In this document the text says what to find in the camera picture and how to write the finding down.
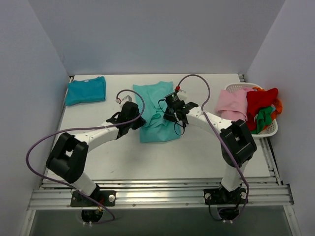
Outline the mint green t shirt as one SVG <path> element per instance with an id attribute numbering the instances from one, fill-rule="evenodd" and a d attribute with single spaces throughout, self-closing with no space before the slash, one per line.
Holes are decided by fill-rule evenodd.
<path id="1" fill-rule="evenodd" d="M 173 83 L 160 81 L 152 85 L 133 85 L 133 90 L 141 95 L 135 97 L 139 110 L 145 109 L 142 118 L 146 124 L 140 128 L 140 142 L 167 142 L 180 138 L 180 126 L 163 118 L 167 108 L 164 97 L 174 91 Z"/>

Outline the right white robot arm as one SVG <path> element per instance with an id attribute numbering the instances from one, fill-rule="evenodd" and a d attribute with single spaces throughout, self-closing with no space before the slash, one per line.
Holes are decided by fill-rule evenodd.
<path id="1" fill-rule="evenodd" d="M 163 101 L 167 105 L 164 119 L 175 124 L 181 122 L 184 129 L 187 125 L 194 125 L 218 138 L 221 154 L 226 162 L 220 183 L 222 188 L 218 191 L 219 198 L 224 203 L 234 200 L 236 189 L 244 179 L 245 167 L 257 150 L 246 123 L 241 119 L 231 121 L 216 116 L 194 102 L 185 103 L 179 98 L 178 92 L 167 95 Z"/>

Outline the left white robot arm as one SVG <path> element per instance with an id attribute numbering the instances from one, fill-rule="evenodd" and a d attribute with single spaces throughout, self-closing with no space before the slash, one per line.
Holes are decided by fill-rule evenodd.
<path id="1" fill-rule="evenodd" d="M 104 129 L 96 129 L 86 133 L 71 135 L 64 132 L 59 135 L 47 161 L 46 167 L 68 184 L 82 191 L 82 201 L 94 206 L 100 198 L 99 186 L 84 173 L 88 152 L 117 140 L 127 134 L 130 129 L 142 127 L 146 121 L 140 116 L 137 104 L 127 101 L 121 111 L 116 112 L 102 125 Z"/>

